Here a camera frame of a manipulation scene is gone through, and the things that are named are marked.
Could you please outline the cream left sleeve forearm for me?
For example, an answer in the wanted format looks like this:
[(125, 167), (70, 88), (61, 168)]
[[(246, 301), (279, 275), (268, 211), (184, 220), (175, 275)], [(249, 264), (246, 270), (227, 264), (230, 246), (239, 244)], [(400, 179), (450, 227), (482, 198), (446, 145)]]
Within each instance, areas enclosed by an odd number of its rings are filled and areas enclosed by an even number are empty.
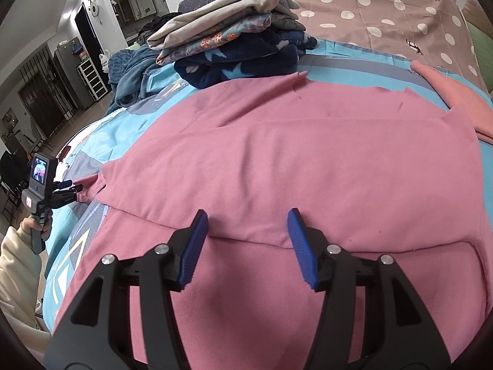
[(35, 309), (41, 259), (32, 250), (31, 236), (9, 227), (1, 244), (1, 309), (20, 341), (36, 357), (44, 355), (51, 334), (37, 328)]

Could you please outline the person's left hand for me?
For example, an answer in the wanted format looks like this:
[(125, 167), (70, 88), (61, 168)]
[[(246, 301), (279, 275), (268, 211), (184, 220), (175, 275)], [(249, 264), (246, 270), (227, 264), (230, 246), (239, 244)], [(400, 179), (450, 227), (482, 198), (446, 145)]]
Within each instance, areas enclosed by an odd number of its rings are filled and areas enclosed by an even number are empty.
[(48, 211), (44, 217), (44, 221), (40, 224), (33, 216), (25, 217), (21, 223), (20, 227), (22, 231), (28, 235), (31, 235), (33, 231), (39, 231), (40, 236), (43, 241), (46, 241), (52, 230), (52, 216), (53, 212)]

